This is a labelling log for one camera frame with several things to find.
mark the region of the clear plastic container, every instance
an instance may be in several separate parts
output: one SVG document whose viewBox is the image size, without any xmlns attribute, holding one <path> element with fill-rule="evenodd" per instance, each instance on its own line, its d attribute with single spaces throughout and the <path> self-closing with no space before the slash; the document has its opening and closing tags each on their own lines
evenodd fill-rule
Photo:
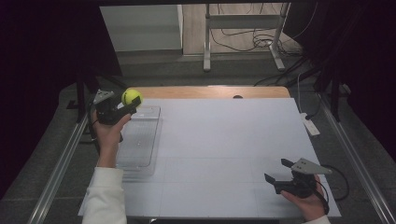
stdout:
<svg viewBox="0 0 396 224">
<path fill-rule="evenodd" d="M 122 129 L 117 168 L 124 170 L 124 179 L 154 174 L 161 133 L 160 114 L 159 106 L 140 106 Z"/>
</svg>

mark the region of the yellow tennis ball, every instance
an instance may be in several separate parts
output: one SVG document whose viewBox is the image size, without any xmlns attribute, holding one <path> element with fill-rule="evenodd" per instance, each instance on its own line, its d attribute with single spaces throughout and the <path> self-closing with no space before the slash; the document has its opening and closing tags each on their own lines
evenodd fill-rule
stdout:
<svg viewBox="0 0 396 224">
<path fill-rule="evenodd" d="M 121 101 L 123 105 L 136 104 L 136 106 L 139 106 L 141 103 L 143 103 L 143 97 L 139 91 L 128 88 L 122 94 Z"/>
</svg>

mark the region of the power strip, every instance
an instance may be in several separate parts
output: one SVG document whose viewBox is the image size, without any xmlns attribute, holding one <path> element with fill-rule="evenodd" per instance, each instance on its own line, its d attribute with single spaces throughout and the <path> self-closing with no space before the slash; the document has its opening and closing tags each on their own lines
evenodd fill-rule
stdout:
<svg viewBox="0 0 396 224">
<path fill-rule="evenodd" d="M 311 119 L 306 119 L 306 113 L 301 113 L 301 120 L 303 121 L 303 124 L 305 125 L 306 130 L 308 131 L 310 136 L 318 136 L 320 135 L 319 130 L 317 129 L 317 126 L 315 126 L 314 122 L 312 122 Z"/>
</svg>

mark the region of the hand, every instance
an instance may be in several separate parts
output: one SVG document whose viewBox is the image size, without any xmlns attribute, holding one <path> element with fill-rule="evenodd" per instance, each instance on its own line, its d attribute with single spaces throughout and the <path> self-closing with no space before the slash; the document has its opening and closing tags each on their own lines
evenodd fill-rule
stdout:
<svg viewBox="0 0 396 224">
<path fill-rule="evenodd" d="M 315 179 L 317 180 L 317 182 L 320 181 L 317 175 L 315 175 Z M 317 191 L 321 195 L 323 195 L 323 190 L 319 183 L 317 183 Z M 301 199 L 297 196 L 294 196 L 293 194 L 286 192 L 285 190 L 282 190 L 280 193 L 287 200 L 297 205 L 297 207 L 303 213 L 303 217 L 305 218 L 306 221 L 312 221 L 320 217 L 323 217 L 325 215 L 323 204 L 315 194 L 312 194 L 307 198 Z"/>
<path fill-rule="evenodd" d="M 119 149 L 119 141 L 123 126 L 131 120 L 131 114 L 127 114 L 115 125 L 105 125 L 97 120 L 96 111 L 92 114 L 93 129 L 96 131 L 97 141 L 100 147 L 100 155 L 97 166 L 116 167 L 116 156 Z"/>
</svg>

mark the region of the white sleeve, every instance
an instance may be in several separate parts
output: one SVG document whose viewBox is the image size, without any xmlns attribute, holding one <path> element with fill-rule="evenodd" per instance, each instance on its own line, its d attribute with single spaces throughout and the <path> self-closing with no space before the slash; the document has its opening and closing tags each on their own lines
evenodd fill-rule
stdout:
<svg viewBox="0 0 396 224">
<path fill-rule="evenodd" d="M 305 222 L 303 224 L 330 224 L 330 221 L 327 218 L 327 216 L 323 216 L 323 217 L 320 217 L 318 219 L 315 219 L 315 220 L 312 220 L 312 221 L 309 221 L 309 222 Z"/>
<path fill-rule="evenodd" d="M 122 175 L 119 169 L 95 167 L 87 189 L 83 224 L 126 224 Z"/>
</svg>

